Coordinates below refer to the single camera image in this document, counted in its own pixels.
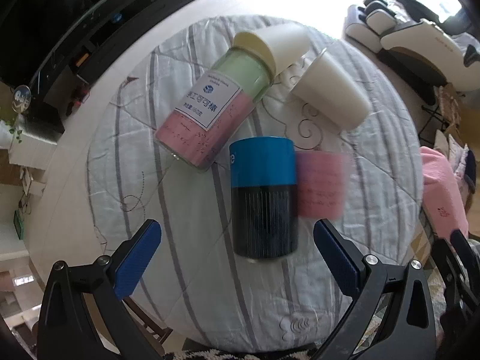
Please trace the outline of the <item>blue and black metal cup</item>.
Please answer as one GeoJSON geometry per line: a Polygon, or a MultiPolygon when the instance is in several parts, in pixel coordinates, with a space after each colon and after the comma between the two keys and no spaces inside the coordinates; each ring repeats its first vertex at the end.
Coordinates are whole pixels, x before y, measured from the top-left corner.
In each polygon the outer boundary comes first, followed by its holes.
{"type": "Polygon", "coordinates": [[[229,146],[233,251],[274,260],[298,248],[298,182],[293,141],[256,136],[229,146]]]}

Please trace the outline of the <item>wooden chair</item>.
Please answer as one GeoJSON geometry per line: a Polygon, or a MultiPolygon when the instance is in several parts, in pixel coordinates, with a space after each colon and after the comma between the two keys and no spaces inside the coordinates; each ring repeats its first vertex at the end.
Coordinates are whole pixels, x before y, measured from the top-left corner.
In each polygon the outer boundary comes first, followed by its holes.
{"type": "Polygon", "coordinates": [[[173,333],[171,328],[161,328],[131,297],[126,297],[123,302],[141,321],[144,330],[160,345],[166,342],[168,337],[173,333]]]}

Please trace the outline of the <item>pink plastic cup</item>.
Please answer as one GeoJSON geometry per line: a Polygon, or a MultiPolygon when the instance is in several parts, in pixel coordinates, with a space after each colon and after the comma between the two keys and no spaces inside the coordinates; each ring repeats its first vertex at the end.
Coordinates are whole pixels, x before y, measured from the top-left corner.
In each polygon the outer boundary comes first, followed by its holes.
{"type": "Polygon", "coordinates": [[[304,150],[296,153],[298,215],[339,219],[343,215],[351,158],[347,154],[304,150]]]}

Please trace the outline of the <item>black TV stand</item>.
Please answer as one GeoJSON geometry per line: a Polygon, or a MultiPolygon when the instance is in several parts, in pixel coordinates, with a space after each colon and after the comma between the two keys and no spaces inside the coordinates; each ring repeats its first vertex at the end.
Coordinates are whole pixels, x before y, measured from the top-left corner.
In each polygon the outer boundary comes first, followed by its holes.
{"type": "Polygon", "coordinates": [[[60,73],[69,68],[91,86],[135,41],[193,1],[100,0],[66,31],[35,72],[25,119],[62,134],[59,111],[44,102],[60,73]]]}

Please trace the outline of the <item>white massage chair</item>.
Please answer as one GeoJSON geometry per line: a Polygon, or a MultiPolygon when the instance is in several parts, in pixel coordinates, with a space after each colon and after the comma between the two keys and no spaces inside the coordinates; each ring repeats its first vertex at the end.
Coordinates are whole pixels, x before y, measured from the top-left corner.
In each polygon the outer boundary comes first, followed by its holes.
{"type": "Polygon", "coordinates": [[[479,89],[479,40],[416,0],[364,0],[347,9],[344,33],[369,49],[419,94],[451,84],[479,89]]]}

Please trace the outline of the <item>pink folded blanket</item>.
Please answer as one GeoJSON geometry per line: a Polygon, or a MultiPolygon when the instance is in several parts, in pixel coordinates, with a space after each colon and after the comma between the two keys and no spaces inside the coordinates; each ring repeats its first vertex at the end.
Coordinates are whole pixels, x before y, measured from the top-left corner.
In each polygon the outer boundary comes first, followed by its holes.
{"type": "Polygon", "coordinates": [[[450,241],[455,230],[468,237],[469,223],[456,178],[447,158],[429,147],[420,148],[423,175],[422,206],[435,233],[450,241]]]}

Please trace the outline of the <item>pink green labelled jar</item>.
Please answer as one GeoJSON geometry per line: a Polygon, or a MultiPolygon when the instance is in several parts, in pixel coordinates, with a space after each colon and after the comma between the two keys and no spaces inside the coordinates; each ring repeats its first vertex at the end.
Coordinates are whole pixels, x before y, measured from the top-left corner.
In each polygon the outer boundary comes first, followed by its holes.
{"type": "Polygon", "coordinates": [[[272,68],[247,44],[253,34],[235,34],[233,45],[199,77],[155,134],[162,146],[199,170],[214,163],[272,85],[272,68]]]}

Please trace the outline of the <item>grey striped quilt table cover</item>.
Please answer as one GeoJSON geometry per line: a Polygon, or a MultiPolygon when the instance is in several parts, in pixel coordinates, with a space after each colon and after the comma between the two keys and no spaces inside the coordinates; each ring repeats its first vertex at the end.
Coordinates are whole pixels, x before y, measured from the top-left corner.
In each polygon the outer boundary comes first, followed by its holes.
{"type": "Polygon", "coordinates": [[[414,122],[377,66],[265,16],[205,19],[156,47],[107,106],[87,176],[108,251],[160,224],[118,294],[232,353],[326,339],[360,285],[346,262],[333,277],[315,223],[401,264],[423,189],[414,122]]]}

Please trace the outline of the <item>glass crystal ball ornament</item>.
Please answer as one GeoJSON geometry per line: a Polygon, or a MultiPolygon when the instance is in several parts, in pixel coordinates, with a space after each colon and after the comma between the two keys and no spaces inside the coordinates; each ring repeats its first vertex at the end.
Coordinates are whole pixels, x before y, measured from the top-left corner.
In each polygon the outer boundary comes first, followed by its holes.
{"type": "Polygon", "coordinates": [[[16,113],[22,114],[27,111],[31,101],[32,93],[28,86],[20,85],[14,90],[12,108],[16,113]]]}

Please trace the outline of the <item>white paper cup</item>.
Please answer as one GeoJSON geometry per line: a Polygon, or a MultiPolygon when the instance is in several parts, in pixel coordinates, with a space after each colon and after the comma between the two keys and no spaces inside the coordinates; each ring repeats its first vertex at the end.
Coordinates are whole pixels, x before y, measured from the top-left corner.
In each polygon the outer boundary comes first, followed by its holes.
{"type": "Polygon", "coordinates": [[[307,29],[295,23],[259,29],[256,37],[259,55],[271,68],[274,76],[305,55],[310,47],[307,29]]]}
{"type": "Polygon", "coordinates": [[[290,93],[346,131],[359,127],[373,112],[368,96],[326,48],[290,93]]]}

